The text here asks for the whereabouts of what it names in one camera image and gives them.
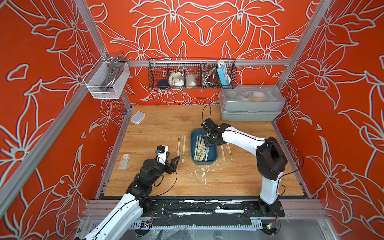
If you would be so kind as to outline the teal plastic storage box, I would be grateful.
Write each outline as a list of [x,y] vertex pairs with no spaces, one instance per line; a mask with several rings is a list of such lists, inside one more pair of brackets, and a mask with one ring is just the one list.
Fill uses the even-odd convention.
[[204,141],[206,136],[203,129],[191,132],[191,159],[196,165],[211,165],[218,159],[216,146],[207,147]]

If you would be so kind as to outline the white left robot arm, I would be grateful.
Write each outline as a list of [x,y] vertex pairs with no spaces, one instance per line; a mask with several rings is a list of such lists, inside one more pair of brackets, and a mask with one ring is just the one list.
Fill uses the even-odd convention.
[[180,156],[168,162],[169,153],[157,154],[155,159],[144,161],[126,193],[113,210],[89,232],[84,240],[119,240],[131,225],[138,220],[151,202],[152,186],[164,173],[176,172]]

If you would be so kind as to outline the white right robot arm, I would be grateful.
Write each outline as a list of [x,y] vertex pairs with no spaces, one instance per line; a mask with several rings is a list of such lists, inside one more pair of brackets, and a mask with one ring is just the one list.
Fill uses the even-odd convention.
[[217,125],[208,118],[201,124],[205,131],[206,147],[221,146],[227,143],[236,145],[257,158],[257,167],[262,175],[262,189],[258,199],[259,213],[269,216],[278,208],[280,180],[288,160],[280,143],[273,137],[255,137],[237,130],[229,124]]

